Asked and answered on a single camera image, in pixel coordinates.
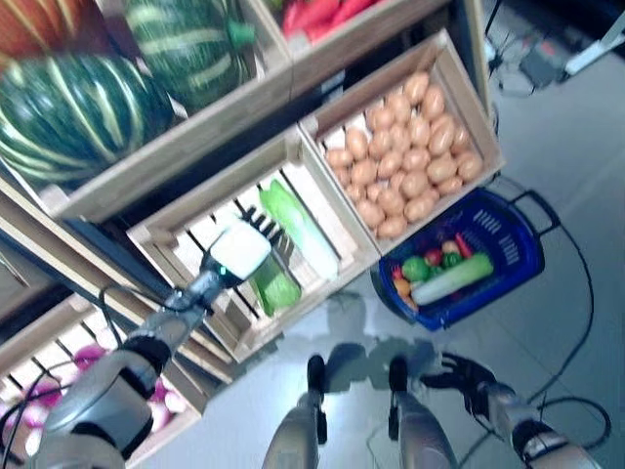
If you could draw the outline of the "right robot hand black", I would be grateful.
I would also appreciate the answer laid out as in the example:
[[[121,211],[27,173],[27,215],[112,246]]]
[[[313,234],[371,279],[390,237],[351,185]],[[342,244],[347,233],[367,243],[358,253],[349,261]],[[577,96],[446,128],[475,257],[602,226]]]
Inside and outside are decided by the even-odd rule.
[[[473,417],[489,419],[487,387],[496,383],[494,374],[481,364],[449,352],[441,353],[442,372],[424,374],[419,380],[437,390],[457,390],[465,410]]]

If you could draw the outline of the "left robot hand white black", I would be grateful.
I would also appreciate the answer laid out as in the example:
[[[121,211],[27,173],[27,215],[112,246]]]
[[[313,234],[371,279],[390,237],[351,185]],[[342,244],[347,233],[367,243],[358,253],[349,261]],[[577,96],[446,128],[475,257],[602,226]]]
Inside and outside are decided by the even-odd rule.
[[[258,272],[265,279],[262,283],[286,274],[277,251],[283,229],[257,206],[243,208],[238,215],[227,214],[217,220],[216,228],[217,237],[203,254],[200,272],[216,277],[222,289],[239,286]]]

